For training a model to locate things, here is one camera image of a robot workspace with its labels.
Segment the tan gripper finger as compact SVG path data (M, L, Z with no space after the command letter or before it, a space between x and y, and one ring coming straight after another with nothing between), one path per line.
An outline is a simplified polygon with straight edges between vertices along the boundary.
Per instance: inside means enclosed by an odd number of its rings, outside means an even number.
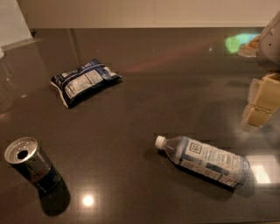
M254 78L248 92L248 102L255 108L274 113L280 107L280 73L268 73Z
M255 108L248 104L242 114L241 128L245 131L254 131L260 129L270 118L271 113Z

